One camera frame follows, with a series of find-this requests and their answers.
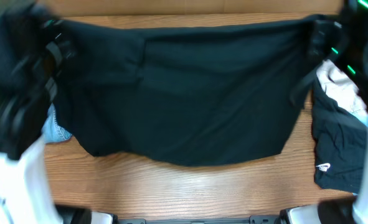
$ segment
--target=robotic arm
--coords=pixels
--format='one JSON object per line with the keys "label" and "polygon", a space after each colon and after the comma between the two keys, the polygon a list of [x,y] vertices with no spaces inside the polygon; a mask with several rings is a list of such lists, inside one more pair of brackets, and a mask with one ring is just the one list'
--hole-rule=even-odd
{"label": "robotic arm", "polygon": [[[52,201],[41,127],[57,92],[54,77],[77,54],[60,23],[37,6],[0,19],[0,223],[117,222],[114,215],[55,207]],[[368,110],[368,0],[347,0],[339,16],[316,21],[308,56],[317,62],[332,60],[359,87]],[[275,223],[368,224],[368,144],[356,201],[282,210]]]}

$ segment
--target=wooden table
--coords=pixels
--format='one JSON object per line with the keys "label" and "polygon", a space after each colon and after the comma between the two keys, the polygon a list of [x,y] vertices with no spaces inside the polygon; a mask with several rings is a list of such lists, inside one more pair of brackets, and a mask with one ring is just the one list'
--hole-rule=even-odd
{"label": "wooden table", "polygon": [[[116,28],[222,26],[299,19],[307,13],[196,16],[73,17]],[[115,213],[120,218],[222,218],[278,214],[283,208],[349,195],[314,183],[311,100],[283,152],[222,167],[179,167],[119,153],[94,158],[75,139],[46,147],[57,203]]]}

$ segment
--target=cardboard box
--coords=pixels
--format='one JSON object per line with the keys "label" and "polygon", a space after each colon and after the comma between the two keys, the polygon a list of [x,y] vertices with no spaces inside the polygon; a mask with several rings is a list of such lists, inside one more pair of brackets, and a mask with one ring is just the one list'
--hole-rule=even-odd
{"label": "cardboard box", "polygon": [[61,16],[337,12],[342,0],[39,0]]}

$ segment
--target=black t-shirt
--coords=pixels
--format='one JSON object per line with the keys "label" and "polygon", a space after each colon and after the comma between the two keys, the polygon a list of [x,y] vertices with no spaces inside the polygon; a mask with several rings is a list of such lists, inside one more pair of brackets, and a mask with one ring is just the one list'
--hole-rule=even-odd
{"label": "black t-shirt", "polygon": [[279,154],[301,109],[291,91],[315,66],[306,51],[319,18],[128,30],[66,22],[79,52],[57,80],[57,120],[93,156],[215,166]]}

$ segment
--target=wood grain surface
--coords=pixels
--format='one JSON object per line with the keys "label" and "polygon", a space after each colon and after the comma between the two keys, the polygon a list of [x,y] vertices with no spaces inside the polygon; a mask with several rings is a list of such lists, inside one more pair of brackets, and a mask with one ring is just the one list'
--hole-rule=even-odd
{"label": "wood grain surface", "polygon": [[[145,28],[249,24],[304,16],[307,14],[70,19],[116,28]],[[45,164],[57,203],[115,213],[120,218],[158,220],[278,214],[283,208],[349,195],[321,190],[314,183],[311,122],[308,97],[280,155],[230,166],[179,167],[127,153],[94,158],[75,139],[48,145]]]}
{"label": "wood grain surface", "polygon": [[343,0],[39,0],[61,16],[338,12]]}

